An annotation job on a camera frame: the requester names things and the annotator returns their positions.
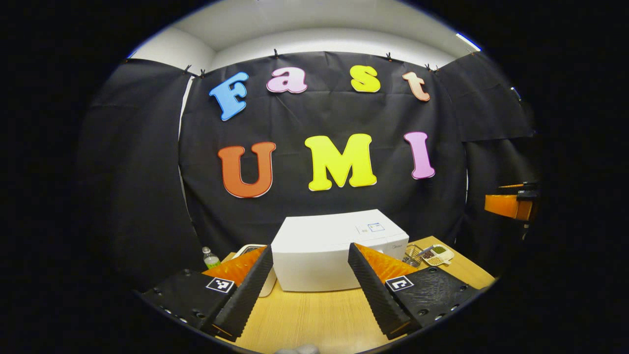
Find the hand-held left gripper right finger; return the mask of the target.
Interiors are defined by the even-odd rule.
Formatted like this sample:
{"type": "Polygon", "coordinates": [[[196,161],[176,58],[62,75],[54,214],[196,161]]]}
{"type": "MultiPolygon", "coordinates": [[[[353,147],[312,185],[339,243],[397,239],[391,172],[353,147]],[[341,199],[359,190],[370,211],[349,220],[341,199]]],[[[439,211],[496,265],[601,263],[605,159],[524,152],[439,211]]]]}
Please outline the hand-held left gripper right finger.
{"type": "Polygon", "coordinates": [[[445,321],[485,291],[440,267],[417,269],[357,243],[349,246],[348,264],[389,340],[445,321]]]}

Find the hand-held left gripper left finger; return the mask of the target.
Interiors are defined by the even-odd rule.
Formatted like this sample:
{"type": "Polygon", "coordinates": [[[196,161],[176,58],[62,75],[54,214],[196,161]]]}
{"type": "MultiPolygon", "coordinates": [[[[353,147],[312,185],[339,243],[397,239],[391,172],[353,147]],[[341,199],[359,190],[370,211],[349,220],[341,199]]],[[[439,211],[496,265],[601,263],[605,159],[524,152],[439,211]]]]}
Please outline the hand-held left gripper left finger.
{"type": "Polygon", "coordinates": [[[140,298],[185,325],[236,341],[272,267],[272,249],[265,245],[204,272],[183,269],[140,298]]]}

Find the white microwave oven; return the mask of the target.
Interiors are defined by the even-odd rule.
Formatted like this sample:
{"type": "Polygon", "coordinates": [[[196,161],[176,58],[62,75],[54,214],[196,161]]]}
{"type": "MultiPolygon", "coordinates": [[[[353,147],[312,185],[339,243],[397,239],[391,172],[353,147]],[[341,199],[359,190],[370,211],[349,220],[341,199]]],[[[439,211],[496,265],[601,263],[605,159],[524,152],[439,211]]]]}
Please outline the white microwave oven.
{"type": "Polygon", "coordinates": [[[379,210],[286,217],[270,247],[285,292],[346,291],[359,287],[348,264],[357,243],[401,260],[409,235],[379,210]]]}

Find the small white toaster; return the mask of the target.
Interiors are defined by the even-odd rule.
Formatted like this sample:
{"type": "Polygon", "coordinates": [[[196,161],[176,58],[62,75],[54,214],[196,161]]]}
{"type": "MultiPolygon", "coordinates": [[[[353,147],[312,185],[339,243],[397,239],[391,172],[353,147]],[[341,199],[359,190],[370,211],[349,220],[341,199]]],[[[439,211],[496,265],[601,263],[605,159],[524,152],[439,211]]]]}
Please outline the small white toaster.
{"type": "MultiPolygon", "coordinates": [[[[234,253],[231,259],[238,258],[239,256],[258,250],[265,246],[266,246],[265,244],[245,244],[245,246],[242,246],[236,253],[234,253]]],[[[259,297],[269,296],[274,288],[274,285],[276,284],[276,281],[277,281],[276,272],[274,271],[274,268],[272,267],[269,271],[269,274],[267,275],[267,278],[265,280],[263,287],[261,288],[259,297]]]]}

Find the white divided dish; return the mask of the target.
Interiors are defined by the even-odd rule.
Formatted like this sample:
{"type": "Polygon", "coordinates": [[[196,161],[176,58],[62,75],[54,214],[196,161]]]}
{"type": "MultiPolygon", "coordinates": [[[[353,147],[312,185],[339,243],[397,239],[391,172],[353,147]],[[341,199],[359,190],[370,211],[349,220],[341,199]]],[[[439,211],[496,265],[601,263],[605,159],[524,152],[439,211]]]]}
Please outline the white divided dish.
{"type": "MultiPolygon", "coordinates": [[[[454,252],[453,252],[452,250],[450,250],[449,248],[447,248],[446,246],[442,245],[442,244],[434,244],[434,245],[432,245],[432,246],[433,246],[433,247],[435,247],[435,246],[442,246],[442,247],[444,247],[444,248],[446,248],[446,249],[447,249],[447,251],[446,251],[445,253],[442,253],[442,254],[440,254],[440,255],[436,255],[436,254],[434,253],[434,257],[438,257],[438,258],[440,258],[440,259],[443,261],[442,265],[443,265],[443,264],[449,265],[449,264],[450,264],[450,260],[451,260],[451,259],[453,259],[453,258],[454,258],[454,256],[455,256],[455,255],[454,255],[454,252]]],[[[423,260],[424,262],[426,262],[429,266],[440,266],[440,265],[441,265],[441,264],[440,264],[440,265],[431,265],[431,264],[429,264],[429,263],[427,262],[427,259],[422,259],[422,260],[423,260]]]]}

